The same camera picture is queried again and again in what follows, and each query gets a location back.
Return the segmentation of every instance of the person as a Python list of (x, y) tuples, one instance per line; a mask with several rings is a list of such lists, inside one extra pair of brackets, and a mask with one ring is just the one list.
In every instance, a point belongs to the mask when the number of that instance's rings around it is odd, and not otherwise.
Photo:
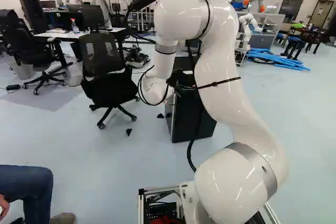
[(9, 204), (23, 201), (25, 224), (73, 224), (75, 215), (62, 213), (50, 219), (54, 176), (43, 167), (0, 165), (0, 222)]

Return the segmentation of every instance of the jeans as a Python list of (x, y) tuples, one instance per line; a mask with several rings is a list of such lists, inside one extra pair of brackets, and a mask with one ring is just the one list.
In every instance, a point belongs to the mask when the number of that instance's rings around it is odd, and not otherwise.
[(0, 194), (23, 200), (25, 224), (49, 224), (54, 177), (47, 168), (0, 165)]

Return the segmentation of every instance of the power adapter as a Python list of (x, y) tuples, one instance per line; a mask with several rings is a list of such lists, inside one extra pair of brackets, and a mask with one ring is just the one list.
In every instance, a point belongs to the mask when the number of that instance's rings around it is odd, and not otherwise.
[(6, 90), (7, 91), (10, 91), (10, 90), (18, 90), (18, 89), (20, 89), (21, 88), (21, 86), (19, 85), (19, 84), (14, 84), (14, 85), (8, 85), (7, 87), (6, 87)]

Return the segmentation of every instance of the knee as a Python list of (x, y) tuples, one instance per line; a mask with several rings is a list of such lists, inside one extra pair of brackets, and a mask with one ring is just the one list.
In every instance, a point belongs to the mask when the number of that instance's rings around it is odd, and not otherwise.
[(54, 175), (52, 171), (48, 168), (37, 167), (36, 176), (44, 184), (50, 184), (54, 182)]

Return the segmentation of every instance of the stool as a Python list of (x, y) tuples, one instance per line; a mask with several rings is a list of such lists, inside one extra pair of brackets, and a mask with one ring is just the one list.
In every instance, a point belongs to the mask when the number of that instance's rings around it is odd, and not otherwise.
[(299, 56), (299, 54), (301, 53), (302, 48), (305, 46), (305, 42), (302, 41), (300, 38), (298, 37), (288, 37), (288, 45), (286, 47), (285, 52), (281, 53), (281, 56), (287, 56), (288, 59), (292, 58), (292, 55), (295, 51), (295, 49), (298, 49), (294, 60), (296, 60)]
[(274, 40), (274, 43), (276, 43), (277, 41), (279, 41), (279, 44), (280, 44), (280, 43), (283, 41), (284, 38), (285, 38), (285, 37), (284, 37), (283, 34), (278, 33), (278, 34), (277, 34), (277, 37), (276, 37), (275, 40)]

